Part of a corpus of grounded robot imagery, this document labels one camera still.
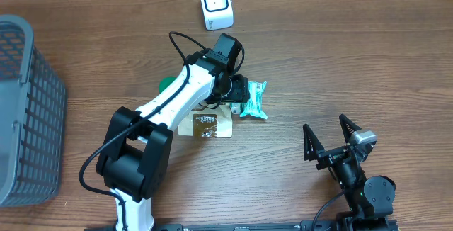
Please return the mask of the brown beige snack pouch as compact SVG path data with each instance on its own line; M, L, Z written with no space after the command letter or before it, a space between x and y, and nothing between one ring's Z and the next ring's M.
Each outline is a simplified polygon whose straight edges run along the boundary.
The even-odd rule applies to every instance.
M183 136L230 138L232 133L231 109L225 105L191 111L178 126L178 134Z

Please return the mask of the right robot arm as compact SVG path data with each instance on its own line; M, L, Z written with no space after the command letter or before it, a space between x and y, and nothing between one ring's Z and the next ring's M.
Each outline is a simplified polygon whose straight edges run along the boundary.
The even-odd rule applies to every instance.
M346 115L339 115L345 144L327 150L311 127L303 126L304 160L316 161L318 170L327 169L341 192L325 203L312 220L300 223L302 230L383 230L398 229L396 220L390 220L396 196L396 184L387 176L367 178L361 167L377 143L377 135L361 128ZM341 212L334 220L320 221L323 211L340 197L344 197L348 212Z

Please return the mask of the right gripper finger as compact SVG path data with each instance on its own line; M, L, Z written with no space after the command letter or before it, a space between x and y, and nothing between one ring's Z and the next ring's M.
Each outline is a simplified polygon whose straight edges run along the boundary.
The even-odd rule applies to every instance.
M362 128L353 123L345 114L339 115L340 125L343 131L345 142L356 145L357 144L357 132Z
M308 124L303 126L304 133L304 160L312 161L318 159L318 155L325 151L317 136Z

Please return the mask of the teal snack packet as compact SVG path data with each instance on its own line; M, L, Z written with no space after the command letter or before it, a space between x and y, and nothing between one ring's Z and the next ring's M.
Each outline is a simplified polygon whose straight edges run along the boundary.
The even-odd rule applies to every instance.
M267 82L257 82L249 81L248 82L248 92L250 94L249 100L246 103L242 104L242 112L240 117L252 116L255 118L262 118L264 120L268 119L268 116L263 111L263 94L265 93L265 88Z

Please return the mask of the green lid jar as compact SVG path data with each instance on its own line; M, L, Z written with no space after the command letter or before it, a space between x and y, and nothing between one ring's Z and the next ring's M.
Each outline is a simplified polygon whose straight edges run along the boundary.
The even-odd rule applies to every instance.
M172 76L163 78L158 86L159 93L165 91L175 80L176 78Z

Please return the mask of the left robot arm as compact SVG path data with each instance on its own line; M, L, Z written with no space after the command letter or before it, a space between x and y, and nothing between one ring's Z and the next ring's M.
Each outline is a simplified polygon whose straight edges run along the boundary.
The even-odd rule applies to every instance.
M151 199L165 177L176 128L201 103L247 102L248 80L236 60L244 55L243 45L223 33L214 47L183 56L181 73L155 99L114 112L96 163L117 207L111 230L153 229Z

